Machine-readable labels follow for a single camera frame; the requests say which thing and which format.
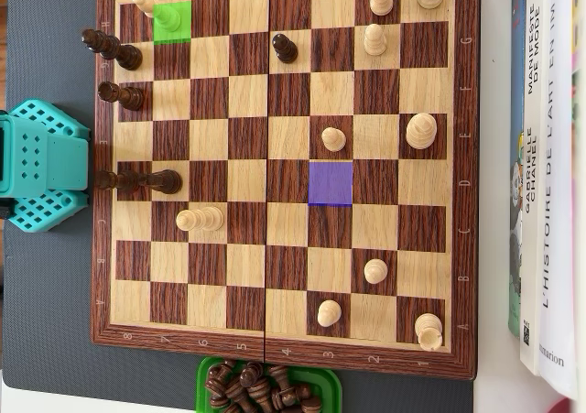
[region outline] wooden chessboard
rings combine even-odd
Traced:
[[[126,71],[96,56],[96,84],[144,90],[141,111],[96,97],[94,168],[176,170],[174,195],[95,190],[92,340],[247,360],[473,378],[476,373],[479,0],[425,10],[394,0],[158,0],[158,33],[132,0],[98,0],[96,27],[137,46]],[[386,52],[364,52],[384,28]],[[292,64],[270,45],[284,33]],[[413,114],[434,144],[407,144]],[[346,146],[331,153],[333,126]],[[225,225],[180,231],[214,205]],[[364,264],[389,266],[371,285]],[[317,323],[333,299],[342,318]],[[418,345],[437,315],[443,344]]]

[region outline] pile of dark chess pieces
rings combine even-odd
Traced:
[[[311,387],[301,383],[292,385],[288,368],[284,365],[265,367],[261,363],[248,363],[238,374],[233,368],[236,361],[224,360],[208,371],[206,388],[212,394],[213,408],[226,408],[223,413],[320,413],[321,399],[311,394]],[[277,386],[271,387],[272,378]]]

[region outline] purple highlighted square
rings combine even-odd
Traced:
[[[310,162],[308,203],[352,205],[352,162]]]

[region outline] green plastic tray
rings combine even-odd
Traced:
[[[195,386],[196,413],[217,413],[222,411],[222,409],[210,406],[210,392],[205,388],[208,370],[213,365],[221,362],[223,362],[222,358],[208,356],[201,361],[198,367]],[[242,370],[244,365],[244,361],[239,361],[235,367],[236,371]],[[290,366],[289,380],[292,383],[308,383],[311,386],[311,393],[321,398],[321,413],[342,413],[342,385],[338,376],[331,370]]]

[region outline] green highlighted square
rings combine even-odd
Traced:
[[[179,27],[173,27],[173,20],[179,15]],[[191,1],[155,4],[153,7],[153,40],[155,44],[189,42],[191,39]]]

